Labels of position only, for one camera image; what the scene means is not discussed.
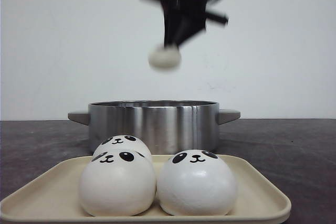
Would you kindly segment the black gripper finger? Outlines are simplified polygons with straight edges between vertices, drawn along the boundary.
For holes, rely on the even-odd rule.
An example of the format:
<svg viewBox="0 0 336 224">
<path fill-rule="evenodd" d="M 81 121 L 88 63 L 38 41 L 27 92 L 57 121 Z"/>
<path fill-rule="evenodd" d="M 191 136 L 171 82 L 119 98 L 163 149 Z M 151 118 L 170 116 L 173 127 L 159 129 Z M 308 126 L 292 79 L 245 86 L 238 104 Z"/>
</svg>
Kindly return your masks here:
<svg viewBox="0 0 336 224">
<path fill-rule="evenodd" d="M 178 48 L 177 32 L 181 26 L 183 13 L 179 0 L 168 0 L 162 4 L 164 14 L 164 47 Z"/>
<path fill-rule="evenodd" d="M 205 29 L 205 17 L 203 15 L 174 11 L 173 21 L 173 45 L 176 47 Z"/>
</svg>

